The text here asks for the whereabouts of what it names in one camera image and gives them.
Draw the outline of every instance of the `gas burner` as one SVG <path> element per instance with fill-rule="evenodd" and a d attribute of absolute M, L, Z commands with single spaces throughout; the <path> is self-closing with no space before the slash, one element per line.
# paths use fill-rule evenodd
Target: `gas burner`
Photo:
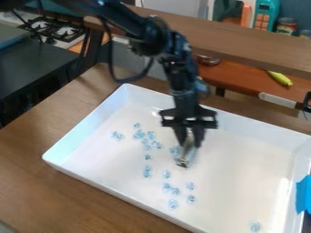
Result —
<path fill-rule="evenodd" d="M 63 22 L 44 16 L 29 20 L 28 24 L 40 35 L 65 43 L 71 43 L 85 34 L 85 27 L 83 25 L 75 25 L 70 22 Z M 19 28 L 29 31 L 27 25 L 20 25 Z"/>
<path fill-rule="evenodd" d="M 31 24 L 31 27 L 35 30 L 37 29 L 45 29 L 48 27 L 48 23 L 46 21 L 37 21 Z"/>
<path fill-rule="evenodd" d="M 57 35 L 73 35 L 75 33 L 76 33 L 76 29 L 74 29 L 71 26 L 63 26 L 55 32 L 55 34 Z"/>

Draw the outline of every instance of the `black object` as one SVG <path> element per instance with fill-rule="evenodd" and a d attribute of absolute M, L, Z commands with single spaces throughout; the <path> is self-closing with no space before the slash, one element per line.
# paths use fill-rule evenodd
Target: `black object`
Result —
<path fill-rule="evenodd" d="M 226 94 L 226 90 L 223 87 L 217 87 L 216 88 L 216 95 L 217 96 L 225 97 L 225 94 Z"/>
<path fill-rule="evenodd" d="M 49 45 L 54 45 L 54 44 L 56 44 L 56 40 L 53 39 L 53 38 L 51 38 L 51 37 L 48 37 L 48 38 L 45 40 L 45 42 L 46 42 L 47 44 L 49 44 Z"/>
<path fill-rule="evenodd" d="M 311 113 L 311 91 L 309 91 L 306 94 L 306 97 L 304 100 L 303 111 L 305 111 L 307 113 Z"/>

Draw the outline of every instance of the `wooden countertop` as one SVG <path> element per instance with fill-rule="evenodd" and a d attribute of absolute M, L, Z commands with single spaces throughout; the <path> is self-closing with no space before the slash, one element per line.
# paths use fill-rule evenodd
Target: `wooden countertop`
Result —
<path fill-rule="evenodd" d="M 162 17 L 172 29 L 187 37 L 197 54 L 311 79 L 311 41 L 146 8 L 129 8 L 139 15 Z M 86 17 L 85 25 L 103 30 L 94 17 Z"/>
<path fill-rule="evenodd" d="M 166 92 L 166 82 L 137 85 Z M 23 233 L 188 232 L 48 166 L 41 156 L 118 85 L 95 66 L 0 130 L 0 219 Z M 311 135 L 305 121 L 211 96 L 205 104 Z"/>
<path fill-rule="evenodd" d="M 223 87 L 250 96 L 260 93 L 293 100 L 301 108 L 306 93 L 311 91 L 311 81 L 295 76 L 287 76 L 292 86 L 282 86 L 265 70 L 244 66 L 238 63 L 222 61 L 217 66 L 198 66 L 200 76 L 210 85 Z"/>

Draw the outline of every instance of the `cable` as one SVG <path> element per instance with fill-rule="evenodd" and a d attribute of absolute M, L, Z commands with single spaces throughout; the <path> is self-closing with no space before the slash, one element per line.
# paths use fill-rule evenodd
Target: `cable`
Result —
<path fill-rule="evenodd" d="M 78 58 L 78 62 L 77 62 L 77 65 L 76 65 L 75 77 L 78 77 L 80 75 L 81 66 L 83 64 L 83 60 L 85 59 L 85 51 L 86 51 L 86 47 L 87 47 L 87 43 L 88 43 L 88 38 L 89 37 L 90 37 L 90 29 L 87 28 L 86 32 L 85 32 L 85 39 L 83 41 L 82 48 L 81 48 L 81 51 L 80 51 L 80 56 Z"/>
<path fill-rule="evenodd" d="M 305 117 L 305 120 L 308 121 L 309 119 L 307 118 L 306 116 L 306 111 L 302 110 L 303 114 L 304 114 L 304 117 Z"/>
<path fill-rule="evenodd" d="M 114 57 L 113 57 L 113 53 L 114 53 L 114 41 L 111 35 L 111 30 L 110 27 L 108 26 L 107 22 L 105 19 L 100 18 L 101 22 L 103 23 L 103 26 L 105 28 L 105 31 L 108 33 L 108 37 L 109 37 L 109 41 L 108 41 L 108 69 L 109 69 L 109 73 L 110 76 L 117 82 L 117 83 L 127 83 L 127 82 L 133 82 L 136 80 L 139 80 L 141 78 L 143 78 L 144 76 L 146 76 L 149 72 L 149 69 L 151 68 L 152 64 L 154 63 L 154 58 L 151 57 L 147 66 L 144 68 L 144 70 L 136 75 L 136 76 L 130 76 L 127 78 L 123 78 L 123 79 L 118 79 L 115 76 L 115 70 L 114 70 Z"/>
<path fill-rule="evenodd" d="M 25 20 L 24 18 L 22 18 L 15 10 L 11 10 L 11 12 L 13 13 L 13 15 L 15 15 L 20 21 L 22 21 L 28 28 L 30 31 L 32 31 L 40 40 L 41 43 L 43 43 L 42 38 L 40 36 L 40 34 L 34 30 L 34 28 L 32 26 L 30 26 Z"/>

